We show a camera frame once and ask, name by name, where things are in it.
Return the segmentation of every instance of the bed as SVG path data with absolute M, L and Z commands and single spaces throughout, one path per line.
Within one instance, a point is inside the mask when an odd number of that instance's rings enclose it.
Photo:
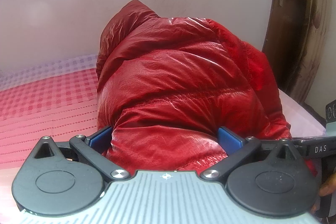
M 66 141 L 96 131 L 97 56 L 50 62 L 0 77 L 0 223 L 18 212 L 11 182 L 42 136 Z M 325 128 L 280 91 L 294 137 L 320 136 Z

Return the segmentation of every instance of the brown door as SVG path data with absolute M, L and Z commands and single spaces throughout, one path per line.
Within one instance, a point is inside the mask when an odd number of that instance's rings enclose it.
M 286 90 L 299 59 L 306 0 L 273 0 L 263 46 L 278 86 Z

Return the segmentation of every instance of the red puffer jacket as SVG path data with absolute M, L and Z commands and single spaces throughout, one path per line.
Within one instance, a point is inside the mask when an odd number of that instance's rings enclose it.
M 263 53 L 209 19 L 161 18 L 133 0 L 105 27 L 97 61 L 98 128 L 107 158 L 133 173 L 196 170 L 226 157 L 216 132 L 289 137 Z

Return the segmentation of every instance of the metal pivot bolt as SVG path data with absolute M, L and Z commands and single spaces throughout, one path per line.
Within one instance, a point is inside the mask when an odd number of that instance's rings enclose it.
M 208 179 L 214 179 L 217 178 L 219 176 L 219 172 L 217 170 L 205 170 L 203 172 L 203 176 L 205 176 Z
M 123 169 L 117 169 L 117 170 L 114 170 L 111 173 L 111 176 L 114 177 L 115 179 L 124 179 L 128 175 L 129 175 L 129 173 L 126 170 L 123 170 Z

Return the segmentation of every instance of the crosshair symbol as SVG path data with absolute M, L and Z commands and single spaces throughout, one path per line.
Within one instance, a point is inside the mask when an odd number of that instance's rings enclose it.
M 160 177 L 164 178 L 165 180 L 172 178 L 173 176 L 165 173 L 164 175 L 161 175 Z

